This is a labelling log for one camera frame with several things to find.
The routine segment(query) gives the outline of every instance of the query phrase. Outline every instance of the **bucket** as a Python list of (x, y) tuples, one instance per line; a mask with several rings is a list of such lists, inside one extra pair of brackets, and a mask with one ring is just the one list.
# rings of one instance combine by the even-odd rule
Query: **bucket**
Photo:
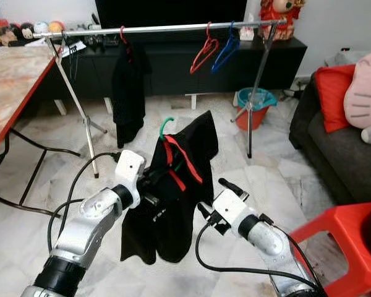
[[(240, 111), (245, 107), (246, 102), (249, 100), (249, 95), (253, 92), (253, 88), (243, 88), (237, 93), (237, 110)], [(265, 114), (268, 111), (270, 105), (276, 105), (278, 103), (276, 97), (269, 91), (263, 88), (258, 88), (256, 92), (256, 98), (259, 97), (259, 101), (253, 104), (253, 125), (252, 130), (256, 130), (261, 124)], [(242, 130), (247, 131), (248, 112), (242, 113), (242, 115), (236, 120), (236, 124)]]

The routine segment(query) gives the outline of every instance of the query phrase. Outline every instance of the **gray sofa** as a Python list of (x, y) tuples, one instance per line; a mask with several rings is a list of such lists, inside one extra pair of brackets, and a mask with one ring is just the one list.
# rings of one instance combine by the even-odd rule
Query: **gray sofa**
[(338, 204), (371, 201), (371, 145), (355, 127), (326, 133), (320, 110), (313, 75), (291, 122), (291, 143), (304, 151)]

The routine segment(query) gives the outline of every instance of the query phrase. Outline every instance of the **red plastic chair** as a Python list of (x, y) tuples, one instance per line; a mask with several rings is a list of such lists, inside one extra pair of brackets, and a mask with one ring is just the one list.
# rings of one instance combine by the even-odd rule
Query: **red plastic chair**
[(291, 233), (298, 243), (321, 231), (328, 231), (340, 246), (349, 270), (346, 275), (325, 287), (329, 297), (356, 297), (371, 294), (371, 253), (361, 234), (371, 203), (333, 207)]

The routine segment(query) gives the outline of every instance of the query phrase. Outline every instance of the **marble floor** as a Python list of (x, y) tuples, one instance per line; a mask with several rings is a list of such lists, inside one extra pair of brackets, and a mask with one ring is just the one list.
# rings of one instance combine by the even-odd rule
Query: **marble floor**
[[(145, 126), (127, 149), (151, 160), (159, 126), (165, 118), (165, 133), (175, 133), (206, 110), (211, 110), (219, 140), (219, 154), (212, 160), (216, 182), (225, 177), (251, 193), (247, 203), (269, 215), (285, 230), (291, 231), (333, 206), (333, 201), (317, 172), (288, 141), (289, 125), (297, 100), (288, 98), (271, 107), (262, 125), (253, 133), (254, 157), (245, 154), (246, 133), (229, 120), (235, 115), (233, 94), (205, 95), (196, 110), (184, 97), (151, 97), (146, 102)], [(54, 210), (66, 200), (70, 184), (88, 155), (82, 120), (71, 102), (69, 114), (58, 115), (53, 103), (31, 104), (15, 128), (33, 140), (52, 147), (79, 151), (83, 158), (63, 153), (48, 153), (27, 197), (27, 205)], [(116, 131), (102, 102), (86, 102), (92, 120), (108, 129), (107, 134), (92, 130), (96, 153), (116, 151)], [(0, 195), (17, 201), (40, 156), (37, 148), (11, 137), (11, 149), (0, 168)], [(98, 160), (100, 178), (92, 169), (84, 173), (75, 187), (73, 199), (86, 198), (96, 191), (114, 186), (115, 163)], [(70, 208), (70, 215), (76, 207)], [(0, 204), (0, 297), (20, 296), (41, 271), (48, 255), (46, 215), (23, 212)], [(194, 218), (194, 240), (204, 225), (198, 211)], [(59, 220), (54, 224), (57, 234)], [(346, 271), (346, 260), (327, 235), (318, 235), (302, 245), (323, 284)], [(217, 266), (241, 265), (263, 268), (255, 249), (243, 239), (227, 233), (224, 237), (208, 230), (201, 241), (202, 257)], [(101, 249), (80, 283), (76, 296), (275, 296), (269, 279), (263, 275), (216, 273), (199, 266), (194, 245), (179, 264), (158, 259), (147, 266), (138, 257), (119, 261), (121, 220), (103, 240)]]

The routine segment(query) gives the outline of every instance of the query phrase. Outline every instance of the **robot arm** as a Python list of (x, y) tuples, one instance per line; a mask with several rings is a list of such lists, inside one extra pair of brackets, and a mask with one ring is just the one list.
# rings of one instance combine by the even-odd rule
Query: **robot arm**
[(116, 167), (119, 183), (85, 199), (54, 245), (43, 271), (22, 297), (73, 297), (100, 247), (101, 240), (126, 208), (140, 203), (137, 186), (145, 159), (129, 150)]
[[(219, 182), (229, 189), (225, 189), (213, 202), (215, 211), (207, 217), (210, 225), (221, 234), (230, 228), (235, 236), (246, 239), (257, 248), (268, 270), (287, 272), (315, 283), (310, 272), (294, 256), (287, 235), (260, 219), (257, 211), (244, 203), (248, 196), (246, 192), (225, 179)], [(217, 224), (222, 219), (226, 223)], [(270, 278), (278, 297), (320, 296), (314, 288), (298, 280), (277, 275), (270, 275)]]

